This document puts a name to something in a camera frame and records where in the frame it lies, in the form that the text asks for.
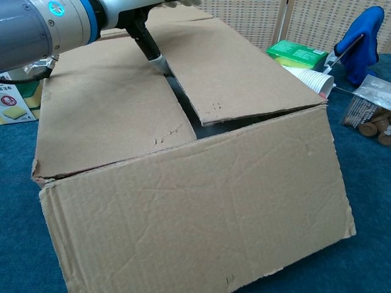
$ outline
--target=open cardboard box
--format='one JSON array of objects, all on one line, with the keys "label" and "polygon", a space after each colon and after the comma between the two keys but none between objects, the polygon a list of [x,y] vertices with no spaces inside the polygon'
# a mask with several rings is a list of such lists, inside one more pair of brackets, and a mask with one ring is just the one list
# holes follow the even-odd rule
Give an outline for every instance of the open cardboard box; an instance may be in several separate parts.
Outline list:
[{"label": "open cardboard box", "polygon": [[68,290],[232,292],[354,235],[322,99],[206,13],[150,19],[175,92],[118,32],[45,81],[33,177]]}]

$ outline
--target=paper cup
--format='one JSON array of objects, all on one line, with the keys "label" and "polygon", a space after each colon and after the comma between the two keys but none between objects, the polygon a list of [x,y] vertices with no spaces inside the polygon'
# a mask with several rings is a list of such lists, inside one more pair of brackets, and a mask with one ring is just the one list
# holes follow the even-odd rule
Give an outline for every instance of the paper cup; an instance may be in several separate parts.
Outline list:
[{"label": "paper cup", "polygon": [[334,83],[334,77],[310,69],[284,67],[306,86],[315,91],[317,94],[324,93],[326,97],[330,95]]}]

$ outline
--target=green box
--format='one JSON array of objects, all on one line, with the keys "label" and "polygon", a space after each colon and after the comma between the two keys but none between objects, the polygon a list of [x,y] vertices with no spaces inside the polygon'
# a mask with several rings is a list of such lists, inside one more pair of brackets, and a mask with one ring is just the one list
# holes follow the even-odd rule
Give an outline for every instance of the green box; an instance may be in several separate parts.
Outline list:
[{"label": "green box", "polygon": [[321,71],[327,52],[301,44],[282,40],[266,50],[268,55],[281,65],[296,68],[309,68]]}]

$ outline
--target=sponge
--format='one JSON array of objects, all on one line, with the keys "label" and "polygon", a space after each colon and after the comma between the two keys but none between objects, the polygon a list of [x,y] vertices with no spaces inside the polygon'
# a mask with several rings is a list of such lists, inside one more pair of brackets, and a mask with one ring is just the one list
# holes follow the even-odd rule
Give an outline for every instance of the sponge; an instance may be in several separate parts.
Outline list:
[{"label": "sponge", "polygon": [[7,110],[2,111],[3,115],[11,118],[11,119],[18,119],[19,117],[23,116],[26,114],[26,110],[24,110],[21,107],[18,106],[12,106],[9,107]]}]

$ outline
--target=black cable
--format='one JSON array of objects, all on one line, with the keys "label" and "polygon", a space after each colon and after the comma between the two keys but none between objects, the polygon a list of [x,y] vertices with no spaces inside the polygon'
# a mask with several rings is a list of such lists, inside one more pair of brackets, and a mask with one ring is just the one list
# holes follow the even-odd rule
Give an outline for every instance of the black cable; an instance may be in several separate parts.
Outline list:
[{"label": "black cable", "polygon": [[16,81],[0,78],[0,84],[27,84],[29,82],[40,81],[44,78],[49,78],[51,72],[52,72],[52,69],[46,67],[46,69],[43,72],[33,76],[32,78],[21,79],[21,80],[16,80]]}]

